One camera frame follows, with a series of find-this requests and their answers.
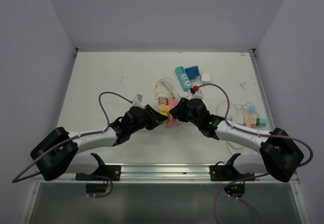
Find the yellow usb charger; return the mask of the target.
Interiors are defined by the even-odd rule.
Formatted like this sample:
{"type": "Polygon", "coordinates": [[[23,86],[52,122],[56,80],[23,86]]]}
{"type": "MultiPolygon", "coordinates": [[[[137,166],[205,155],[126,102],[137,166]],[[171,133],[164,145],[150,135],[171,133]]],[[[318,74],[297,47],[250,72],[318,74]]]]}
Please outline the yellow usb charger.
{"type": "Polygon", "coordinates": [[[169,105],[164,105],[164,104],[160,104],[158,106],[158,111],[160,114],[164,115],[164,116],[168,116],[169,115],[169,105]]]}

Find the pink triangular socket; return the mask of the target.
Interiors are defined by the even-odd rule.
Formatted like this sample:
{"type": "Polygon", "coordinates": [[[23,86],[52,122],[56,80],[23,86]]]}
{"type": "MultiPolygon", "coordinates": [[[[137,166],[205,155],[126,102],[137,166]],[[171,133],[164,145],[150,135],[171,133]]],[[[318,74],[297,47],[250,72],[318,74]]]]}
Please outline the pink triangular socket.
{"type": "Polygon", "coordinates": [[[173,115],[172,110],[179,104],[179,100],[177,99],[171,99],[168,98],[168,104],[167,104],[167,115],[169,117],[169,120],[166,122],[166,126],[169,128],[172,128],[176,125],[176,117],[173,115]]]}

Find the beige pink plug adapter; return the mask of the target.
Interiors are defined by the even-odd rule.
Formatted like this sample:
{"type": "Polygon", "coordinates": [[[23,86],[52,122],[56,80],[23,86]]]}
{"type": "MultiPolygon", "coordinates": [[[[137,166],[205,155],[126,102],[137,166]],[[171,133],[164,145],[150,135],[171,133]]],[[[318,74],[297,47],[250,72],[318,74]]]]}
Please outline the beige pink plug adapter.
{"type": "Polygon", "coordinates": [[[169,105],[169,99],[166,97],[158,97],[157,99],[158,105],[169,105]]]}

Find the teal power strip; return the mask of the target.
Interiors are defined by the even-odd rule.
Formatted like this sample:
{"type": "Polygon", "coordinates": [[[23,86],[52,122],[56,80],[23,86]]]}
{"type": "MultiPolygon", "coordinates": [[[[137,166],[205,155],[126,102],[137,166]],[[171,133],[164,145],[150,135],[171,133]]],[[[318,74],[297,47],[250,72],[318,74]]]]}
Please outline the teal power strip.
{"type": "Polygon", "coordinates": [[[192,83],[185,71],[185,68],[183,66],[178,66],[175,68],[175,73],[181,84],[182,89],[185,92],[189,91],[192,88],[192,83]]]}

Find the dark blue plug adapter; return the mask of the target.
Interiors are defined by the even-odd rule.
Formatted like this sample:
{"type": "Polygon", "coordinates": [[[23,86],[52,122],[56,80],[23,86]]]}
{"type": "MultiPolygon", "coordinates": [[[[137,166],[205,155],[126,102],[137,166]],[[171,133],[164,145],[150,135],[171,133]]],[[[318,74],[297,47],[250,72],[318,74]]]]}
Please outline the dark blue plug adapter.
{"type": "Polygon", "coordinates": [[[185,68],[185,72],[189,79],[195,79],[200,76],[199,67],[198,66],[190,66],[185,68]]]}

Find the white usb charger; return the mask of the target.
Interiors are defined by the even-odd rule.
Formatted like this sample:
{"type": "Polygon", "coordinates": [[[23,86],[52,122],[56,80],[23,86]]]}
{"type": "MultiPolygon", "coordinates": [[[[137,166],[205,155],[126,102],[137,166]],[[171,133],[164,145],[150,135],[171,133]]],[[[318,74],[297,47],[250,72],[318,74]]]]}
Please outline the white usb charger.
{"type": "Polygon", "coordinates": [[[202,73],[201,74],[201,82],[203,84],[211,83],[211,75],[209,73],[202,73]]]}

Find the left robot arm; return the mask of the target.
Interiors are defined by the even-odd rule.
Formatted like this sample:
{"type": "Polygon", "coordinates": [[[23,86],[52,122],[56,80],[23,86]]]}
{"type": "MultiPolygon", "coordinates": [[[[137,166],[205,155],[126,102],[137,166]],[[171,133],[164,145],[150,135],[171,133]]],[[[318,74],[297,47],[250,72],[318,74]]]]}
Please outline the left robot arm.
{"type": "Polygon", "coordinates": [[[117,118],[108,129],[68,132],[63,127],[52,130],[30,153],[46,181],[52,181],[76,167],[76,155],[101,147],[123,144],[139,130],[152,130],[168,117],[151,106],[132,106],[124,116],[117,118]]]}

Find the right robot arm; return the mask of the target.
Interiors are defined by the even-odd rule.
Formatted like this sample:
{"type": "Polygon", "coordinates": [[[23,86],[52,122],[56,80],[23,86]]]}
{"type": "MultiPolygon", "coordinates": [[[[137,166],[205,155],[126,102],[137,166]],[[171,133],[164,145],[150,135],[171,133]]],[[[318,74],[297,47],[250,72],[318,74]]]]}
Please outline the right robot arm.
{"type": "Polygon", "coordinates": [[[181,122],[192,123],[207,138],[233,142],[257,152],[267,173],[278,181],[289,182],[304,158],[284,130],[263,131],[240,126],[226,117],[211,114],[201,99],[182,99],[169,113],[181,122]]]}

